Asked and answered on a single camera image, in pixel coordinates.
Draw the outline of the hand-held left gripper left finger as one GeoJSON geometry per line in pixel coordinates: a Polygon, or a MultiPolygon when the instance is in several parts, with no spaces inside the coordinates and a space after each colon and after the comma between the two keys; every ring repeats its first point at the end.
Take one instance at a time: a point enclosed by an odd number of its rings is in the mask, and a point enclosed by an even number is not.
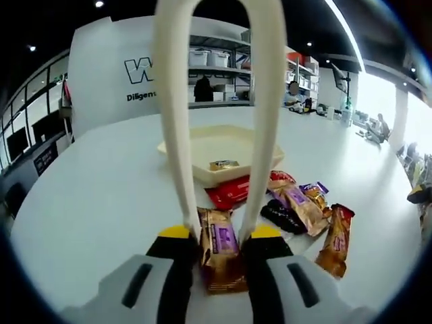
{"type": "Polygon", "coordinates": [[[99,282],[97,295],[63,309],[66,323],[185,323],[198,244],[183,225],[163,229],[99,282]]]}

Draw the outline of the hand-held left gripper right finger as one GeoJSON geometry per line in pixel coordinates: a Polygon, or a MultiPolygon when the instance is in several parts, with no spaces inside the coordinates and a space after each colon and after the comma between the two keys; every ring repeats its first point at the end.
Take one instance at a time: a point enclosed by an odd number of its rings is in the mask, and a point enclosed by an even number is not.
{"type": "Polygon", "coordinates": [[[347,303],[328,272],[290,255],[275,227],[258,225],[243,253],[257,323],[369,323],[369,308],[347,303]]]}

